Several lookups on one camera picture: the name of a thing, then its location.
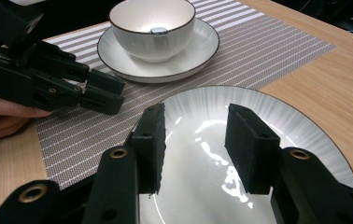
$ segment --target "white plate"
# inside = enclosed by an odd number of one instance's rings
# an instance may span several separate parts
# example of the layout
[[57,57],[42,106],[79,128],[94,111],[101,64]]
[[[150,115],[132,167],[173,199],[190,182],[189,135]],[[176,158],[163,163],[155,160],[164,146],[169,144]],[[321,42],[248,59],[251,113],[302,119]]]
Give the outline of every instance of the white plate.
[[195,19],[193,35],[181,52],[163,63],[147,63],[128,54],[113,36],[112,27],[98,41],[98,55],[116,75],[144,83],[189,77],[203,69],[219,47],[219,36],[208,23]]
[[275,223],[268,195],[245,194],[224,147],[228,105],[252,109],[281,147],[316,154],[353,188],[346,159],[312,120],[276,98],[238,87],[204,87],[164,100],[166,145],[159,195],[140,196],[141,223]]

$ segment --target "wooden table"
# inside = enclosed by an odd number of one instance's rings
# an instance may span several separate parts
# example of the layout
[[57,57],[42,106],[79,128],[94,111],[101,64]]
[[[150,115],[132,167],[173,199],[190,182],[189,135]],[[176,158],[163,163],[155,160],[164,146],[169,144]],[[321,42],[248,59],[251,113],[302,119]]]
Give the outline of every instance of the wooden table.
[[[241,0],[336,46],[261,89],[293,105],[327,133],[353,169],[353,34],[269,0]],[[0,204],[15,188],[47,178],[35,125],[0,139]]]

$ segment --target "woven placemat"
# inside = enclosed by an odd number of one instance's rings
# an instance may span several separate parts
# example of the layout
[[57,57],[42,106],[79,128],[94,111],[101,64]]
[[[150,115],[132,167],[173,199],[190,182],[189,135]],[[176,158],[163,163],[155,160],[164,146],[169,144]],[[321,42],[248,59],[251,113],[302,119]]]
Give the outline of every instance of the woven placemat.
[[[104,150],[122,145],[142,111],[181,91],[212,85],[258,90],[334,46],[234,0],[191,1],[197,18],[219,33],[219,51],[199,73],[171,83],[126,81],[125,102],[116,116],[82,108],[62,108],[36,120],[48,177],[66,188],[92,175]],[[49,41],[74,53],[80,63],[112,74],[97,54],[104,23]]]

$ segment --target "saucer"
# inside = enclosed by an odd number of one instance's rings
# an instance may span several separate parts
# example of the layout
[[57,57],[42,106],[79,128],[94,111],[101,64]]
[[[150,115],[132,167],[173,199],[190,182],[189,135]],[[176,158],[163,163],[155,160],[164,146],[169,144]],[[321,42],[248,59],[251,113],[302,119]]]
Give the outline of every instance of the saucer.
[[219,48],[217,31],[195,19],[191,40],[182,51],[162,63],[147,63],[128,54],[116,40],[112,27],[98,41],[98,55],[116,75],[135,82],[163,83],[189,77],[203,69]]
[[280,137],[280,146],[316,154],[334,177],[353,188],[342,152],[316,123],[275,97],[240,87],[177,93],[165,104],[166,150],[158,195],[140,195],[142,224],[276,223],[270,195],[246,194],[224,147],[230,103],[252,109]]

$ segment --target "large plate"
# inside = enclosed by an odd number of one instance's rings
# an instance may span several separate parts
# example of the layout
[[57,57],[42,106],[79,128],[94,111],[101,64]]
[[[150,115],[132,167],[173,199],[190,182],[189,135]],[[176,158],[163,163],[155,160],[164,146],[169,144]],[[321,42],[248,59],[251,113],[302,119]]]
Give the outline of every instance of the large plate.
[[171,59],[162,63],[147,63],[125,51],[112,27],[98,41],[98,55],[116,75],[143,83],[163,83],[189,77],[206,67],[219,47],[215,29],[195,19],[193,34],[187,46]]
[[252,109],[281,138],[281,147],[316,154],[353,188],[345,157],[312,120],[276,98],[238,87],[204,87],[164,100],[166,145],[158,195],[140,196],[141,223],[275,223],[268,195],[245,194],[224,147],[228,105]]

